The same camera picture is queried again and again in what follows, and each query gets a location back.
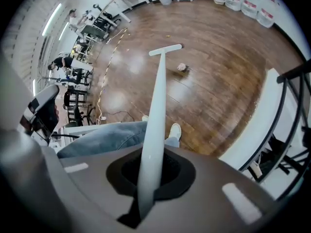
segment white pole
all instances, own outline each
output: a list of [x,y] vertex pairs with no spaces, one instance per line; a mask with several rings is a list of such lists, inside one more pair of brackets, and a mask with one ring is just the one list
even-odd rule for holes
[[150,56],[161,53],[161,58],[155,80],[138,175],[138,207],[141,219],[144,219],[152,208],[154,191],[160,187],[161,182],[166,114],[165,53],[181,48],[182,46],[177,44],[149,52]]

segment white sneaker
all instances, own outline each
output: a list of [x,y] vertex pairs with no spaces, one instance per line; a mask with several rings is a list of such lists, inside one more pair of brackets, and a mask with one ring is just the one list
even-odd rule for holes
[[181,137],[181,127],[178,123],[174,123],[171,127],[171,131],[170,131],[170,137],[176,137],[178,140]]
[[143,122],[147,122],[148,119],[149,119],[149,117],[148,117],[147,115],[143,115],[142,118],[141,118],[141,120],[142,120]]

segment black railing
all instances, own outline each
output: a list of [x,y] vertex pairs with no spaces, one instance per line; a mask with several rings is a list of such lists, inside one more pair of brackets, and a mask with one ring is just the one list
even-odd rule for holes
[[[280,103],[279,103],[279,106],[276,112],[276,116],[272,122],[272,125],[268,133],[266,134],[264,140],[262,141],[262,143],[259,145],[259,147],[255,151],[255,153],[251,156],[251,158],[249,158],[249,160],[240,168],[240,171],[245,171],[246,169],[250,170],[251,174],[253,175],[253,177],[258,183],[265,181],[266,178],[276,168],[280,168],[286,174],[289,174],[289,169],[295,169],[298,174],[296,175],[294,180],[291,182],[291,184],[285,189],[285,191],[278,198],[279,200],[287,196],[290,193],[290,191],[293,190],[293,188],[296,186],[296,184],[305,174],[306,170],[308,169],[310,160],[311,160],[311,139],[310,139],[311,129],[308,126],[308,118],[307,118],[306,111],[303,108],[305,84],[311,96],[311,85],[310,85],[310,81],[308,77],[306,76],[310,72],[311,72],[311,60],[308,60],[306,63],[280,75],[277,78],[276,80],[277,83],[283,83],[283,89],[282,89]],[[297,77],[299,77],[299,92],[297,92],[292,82],[292,79],[297,78]],[[291,90],[291,92],[293,93],[293,96],[295,97],[295,100],[297,102],[297,110],[296,110],[293,124],[291,126],[291,130],[286,138],[285,143],[283,143],[275,139],[273,132],[276,128],[276,125],[279,121],[280,115],[283,110],[287,87]],[[302,118],[303,124],[304,124],[304,127],[302,127],[302,130],[304,133],[303,146],[307,148],[307,150],[303,151],[303,153],[308,154],[308,155],[306,158],[303,158],[302,160],[297,161],[295,160],[295,158],[302,156],[304,154],[300,153],[292,158],[290,158],[286,154],[287,154],[289,147],[291,146],[291,142],[297,131],[300,118]],[[268,168],[266,168],[263,174],[257,178],[254,172],[252,172],[252,170],[249,168],[249,166],[251,165],[252,162],[258,159],[259,155],[265,149],[265,146],[267,145],[267,143],[273,143],[273,142],[275,143],[276,141],[278,142],[278,144],[270,144],[272,151],[268,151],[267,153],[267,155],[270,157]]]

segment jeans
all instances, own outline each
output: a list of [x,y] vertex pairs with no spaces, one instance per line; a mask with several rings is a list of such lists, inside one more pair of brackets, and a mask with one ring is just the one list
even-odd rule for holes
[[[147,122],[125,122],[104,125],[70,143],[57,153],[58,158],[77,157],[124,149],[142,143]],[[166,145],[179,147],[176,137],[170,137]]]

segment ceiling light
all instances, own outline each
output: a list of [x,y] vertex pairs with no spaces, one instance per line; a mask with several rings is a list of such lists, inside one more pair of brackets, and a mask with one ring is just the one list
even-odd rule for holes
[[67,22],[66,25],[64,26],[64,29],[63,29],[63,31],[62,31],[62,33],[60,34],[60,37],[59,37],[59,39],[58,39],[59,41],[60,41],[60,38],[62,38],[63,33],[64,33],[66,27],[68,26],[68,24],[69,24],[69,22]]
[[33,94],[35,96],[35,80],[33,80]]
[[55,16],[55,14],[57,13],[57,11],[59,10],[60,6],[62,6],[61,3],[56,7],[56,9],[54,10],[54,12],[53,12],[53,14],[51,15],[50,19],[48,20],[47,25],[45,25],[45,28],[44,28],[43,33],[42,33],[42,36],[45,35],[45,33],[46,33],[46,31],[47,31],[47,29],[48,29],[50,23],[51,23],[52,20],[53,20],[53,17]]
[[50,71],[49,73],[49,81],[50,81],[51,76],[52,76],[52,71]]

